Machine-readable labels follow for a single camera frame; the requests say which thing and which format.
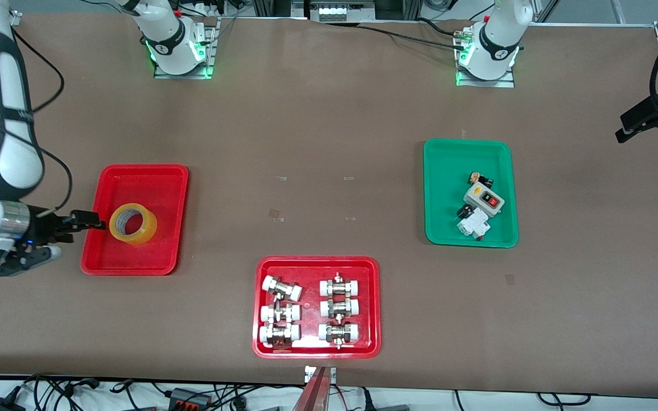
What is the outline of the yellow packing tape roll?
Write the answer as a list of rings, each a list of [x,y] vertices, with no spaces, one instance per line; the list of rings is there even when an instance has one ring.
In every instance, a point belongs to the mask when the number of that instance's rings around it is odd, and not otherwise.
[[[141,225],[133,231],[128,230],[130,220],[141,218]],[[156,215],[138,203],[126,203],[115,210],[109,220],[109,231],[115,239],[129,245],[142,245],[154,237],[158,228]]]

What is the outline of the red plastic tray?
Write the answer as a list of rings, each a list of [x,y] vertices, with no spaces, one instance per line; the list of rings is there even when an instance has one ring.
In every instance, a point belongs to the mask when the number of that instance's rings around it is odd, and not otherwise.
[[[319,294],[319,283],[322,280],[332,279],[335,273],[340,272],[345,279],[355,279],[359,283],[359,294],[355,297],[343,295],[334,296],[334,301],[344,299],[358,299],[359,314],[349,316],[337,321],[320,315],[319,303],[327,301],[329,297]],[[266,276],[274,276],[283,283],[296,283],[303,287],[298,302],[277,300],[274,296],[262,289],[262,282]],[[254,292],[254,322],[252,348],[256,356],[263,359],[369,359],[375,357],[382,346],[381,315],[380,315],[380,269],[371,257],[367,256],[270,256],[264,258],[258,265],[256,272],[256,288]],[[299,324],[301,339],[292,346],[265,346],[258,339],[260,326],[268,325],[259,319],[259,310],[262,306],[272,305],[280,301],[298,304],[301,307]],[[358,324],[359,341],[353,346],[345,345],[336,349],[332,344],[319,339],[318,325],[332,323]]]
[[[164,276],[177,265],[190,172],[180,164],[113,164],[102,171],[94,211],[107,224],[90,231],[85,240],[81,269],[94,276]],[[157,217],[158,228],[149,242],[129,245],[115,239],[109,220],[126,203],[138,203]],[[130,220],[131,232],[141,218]]]

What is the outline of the green plastic tray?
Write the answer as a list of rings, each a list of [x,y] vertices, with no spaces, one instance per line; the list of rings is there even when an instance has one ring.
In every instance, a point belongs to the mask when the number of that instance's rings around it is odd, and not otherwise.
[[[490,193],[500,212],[488,219],[483,239],[462,233],[459,211],[468,202],[473,172],[491,180]],[[491,140],[434,138],[423,146],[424,221],[428,240],[437,245],[510,249],[519,242],[512,154],[507,144]]]

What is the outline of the white circuit breaker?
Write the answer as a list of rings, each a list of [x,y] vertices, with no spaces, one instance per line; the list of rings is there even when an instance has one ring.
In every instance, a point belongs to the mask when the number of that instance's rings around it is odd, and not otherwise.
[[[459,219],[457,229],[465,236],[473,237],[475,240],[484,239],[486,232],[491,228],[488,224],[488,215],[481,209],[475,208],[474,212],[466,219]]]

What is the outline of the black connector box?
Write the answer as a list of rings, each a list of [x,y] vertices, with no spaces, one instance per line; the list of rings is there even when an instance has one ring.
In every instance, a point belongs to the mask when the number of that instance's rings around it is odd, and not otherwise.
[[[169,398],[167,411],[207,411],[211,405],[211,396],[196,391],[174,388],[166,392]]]

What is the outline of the white metal pipe fitting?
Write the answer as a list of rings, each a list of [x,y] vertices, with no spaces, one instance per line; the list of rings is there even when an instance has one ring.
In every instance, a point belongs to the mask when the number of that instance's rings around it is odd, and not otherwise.
[[[318,325],[319,339],[332,344],[336,349],[345,345],[353,346],[359,341],[358,324],[344,323],[342,325],[321,323]]]
[[[287,300],[298,302],[303,291],[303,287],[296,283],[283,283],[280,278],[266,276],[262,282],[262,289],[277,300]]]
[[[319,302],[319,313],[322,317],[340,321],[345,317],[359,314],[359,301],[358,299],[344,299],[343,301],[327,299],[327,301]]]
[[[258,329],[258,339],[265,346],[271,346],[272,348],[274,346],[292,346],[295,341],[301,339],[300,325],[263,325]]]
[[[292,324],[300,321],[301,307],[298,304],[292,303],[282,305],[280,301],[276,301],[272,305],[266,305],[260,308],[259,319],[261,322],[269,324],[278,324],[281,322]]]
[[[355,297],[359,294],[359,283],[355,279],[345,279],[340,272],[334,278],[319,282],[319,294],[333,299],[334,296]]]

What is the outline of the white power strip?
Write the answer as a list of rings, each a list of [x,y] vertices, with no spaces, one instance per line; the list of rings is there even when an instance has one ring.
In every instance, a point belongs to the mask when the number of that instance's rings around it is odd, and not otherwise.
[[[311,20],[321,23],[360,23],[376,18],[374,0],[310,0]]]

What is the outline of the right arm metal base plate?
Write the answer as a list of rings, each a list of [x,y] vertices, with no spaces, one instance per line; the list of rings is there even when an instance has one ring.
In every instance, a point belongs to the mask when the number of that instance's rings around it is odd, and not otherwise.
[[[210,79],[216,57],[218,27],[206,26],[188,16],[167,40],[146,40],[154,63],[154,78]]]

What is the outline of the grey on-off switch box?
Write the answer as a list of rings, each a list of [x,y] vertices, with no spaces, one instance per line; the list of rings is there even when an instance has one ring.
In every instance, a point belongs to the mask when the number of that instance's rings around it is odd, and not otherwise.
[[[481,182],[476,182],[464,194],[464,202],[472,208],[480,209],[489,219],[501,213],[505,200],[497,195],[491,188]]]

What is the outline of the silver post bracket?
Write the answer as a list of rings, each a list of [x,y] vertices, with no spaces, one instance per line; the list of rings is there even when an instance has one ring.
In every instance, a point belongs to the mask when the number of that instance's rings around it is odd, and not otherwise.
[[[324,374],[329,378],[332,385],[336,385],[337,368],[328,366],[306,366],[304,369],[304,382],[308,384],[316,372],[324,370]]]

